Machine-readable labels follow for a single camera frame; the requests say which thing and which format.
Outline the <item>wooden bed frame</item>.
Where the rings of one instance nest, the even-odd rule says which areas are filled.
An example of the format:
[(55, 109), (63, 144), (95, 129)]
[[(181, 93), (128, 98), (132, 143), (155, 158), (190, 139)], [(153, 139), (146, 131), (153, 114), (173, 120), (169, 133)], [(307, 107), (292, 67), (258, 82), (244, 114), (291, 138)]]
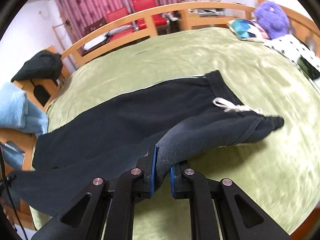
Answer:
[(63, 70), (61, 85), (37, 81), (51, 94), (49, 130), (115, 96), (218, 70), (243, 102), (285, 124), (261, 142), (218, 147), (191, 162), (210, 178), (231, 176), (293, 233), (319, 202), (319, 89), (277, 51), (239, 40), (230, 20), (198, 16), (185, 4), (117, 12), (63, 52), (79, 68)]

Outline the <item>black track pants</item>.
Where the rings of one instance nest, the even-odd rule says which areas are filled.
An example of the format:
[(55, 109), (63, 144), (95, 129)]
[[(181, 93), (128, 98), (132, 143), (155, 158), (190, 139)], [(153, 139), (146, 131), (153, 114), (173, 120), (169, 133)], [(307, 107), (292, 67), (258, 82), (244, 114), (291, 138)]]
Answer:
[(55, 215), (94, 178), (118, 178), (158, 146), (155, 188), (170, 168), (202, 151), (263, 140), (280, 116), (245, 106), (220, 72), (166, 80), (124, 93), (36, 142), (32, 171), (13, 171), (10, 192)]

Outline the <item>light blue towel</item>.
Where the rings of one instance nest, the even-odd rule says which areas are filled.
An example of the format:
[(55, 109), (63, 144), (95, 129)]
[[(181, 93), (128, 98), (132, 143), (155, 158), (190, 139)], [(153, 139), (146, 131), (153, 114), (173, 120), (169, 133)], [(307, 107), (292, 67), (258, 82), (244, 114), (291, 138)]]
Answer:
[(7, 82), (1, 85), (1, 128), (39, 137), (48, 133), (48, 116), (32, 103), (25, 91)]

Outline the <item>black garment on footboard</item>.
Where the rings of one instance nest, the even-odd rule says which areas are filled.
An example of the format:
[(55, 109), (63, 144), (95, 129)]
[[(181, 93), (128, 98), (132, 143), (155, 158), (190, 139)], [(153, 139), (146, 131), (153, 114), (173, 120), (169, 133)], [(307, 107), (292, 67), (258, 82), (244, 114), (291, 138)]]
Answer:
[(11, 82), (32, 79), (50, 79), (56, 82), (62, 68), (61, 54), (42, 50), (24, 63), (23, 67), (11, 78)]

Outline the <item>white dotted pillow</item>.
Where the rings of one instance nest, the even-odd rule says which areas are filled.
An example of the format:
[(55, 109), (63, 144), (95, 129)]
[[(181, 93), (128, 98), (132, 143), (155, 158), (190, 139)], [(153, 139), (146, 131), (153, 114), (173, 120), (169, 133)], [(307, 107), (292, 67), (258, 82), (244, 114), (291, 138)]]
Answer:
[(264, 45), (285, 57), (319, 89), (319, 57), (302, 41), (287, 34), (266, 40)]

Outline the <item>purple plush toy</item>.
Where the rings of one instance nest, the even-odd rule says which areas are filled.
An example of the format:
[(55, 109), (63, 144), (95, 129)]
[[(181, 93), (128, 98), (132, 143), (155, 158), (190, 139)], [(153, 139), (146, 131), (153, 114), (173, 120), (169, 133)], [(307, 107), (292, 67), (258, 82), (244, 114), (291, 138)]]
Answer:
[(279, 38), (289, 32), (289, 18), (274, 2), (264, 1), (259, 4), (254, 11), (254, 16), (257, 24), (266, 31), (270, 39)]

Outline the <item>colourful geometric pillow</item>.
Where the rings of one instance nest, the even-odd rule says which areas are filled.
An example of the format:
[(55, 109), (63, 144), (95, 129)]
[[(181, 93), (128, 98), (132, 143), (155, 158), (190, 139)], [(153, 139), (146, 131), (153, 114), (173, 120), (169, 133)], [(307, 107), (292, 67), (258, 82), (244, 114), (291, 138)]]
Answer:
[(228, 22), (230, 31), (242, 41), (263, 43), (269, 40), (267, 32), (256, 22), (246, 19), (233, 19)]

